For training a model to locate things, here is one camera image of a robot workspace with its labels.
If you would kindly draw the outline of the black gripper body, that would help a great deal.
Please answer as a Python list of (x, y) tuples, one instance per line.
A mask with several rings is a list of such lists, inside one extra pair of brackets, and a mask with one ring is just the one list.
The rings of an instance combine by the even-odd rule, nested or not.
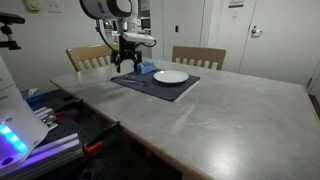
[(136, 42), (127, 41), (122, 35), (119, 36), (119, 49), (112, 50), (111, 62), (121, 64), (123, 60), (129, 59), (139, 64), (142, 61), (142, 52), (138, 51)]

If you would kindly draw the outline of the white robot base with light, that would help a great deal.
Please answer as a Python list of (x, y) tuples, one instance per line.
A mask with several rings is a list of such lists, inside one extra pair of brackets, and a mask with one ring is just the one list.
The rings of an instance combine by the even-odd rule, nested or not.
[(48, 132), (0, 56), (0, 175), (23, 163)]

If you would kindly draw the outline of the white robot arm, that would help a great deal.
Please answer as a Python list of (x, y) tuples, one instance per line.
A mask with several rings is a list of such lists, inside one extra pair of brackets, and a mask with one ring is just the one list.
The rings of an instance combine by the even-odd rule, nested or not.
[[(111, 62), (121, 71), (124, 60), (132, 60), (134, 70), (142, 62), (142, 52), (137, 51), (139, 43), (127, 40), (126, 35), (137, 33), (138, 1), (137, 0), (79, 0), (84, 13), (96, 21), (96, 30), (104, 43), (111, 49)], [(119, 31), (119, 48), (114, 49), (102, 35), (100, 21), (116, 21)]]

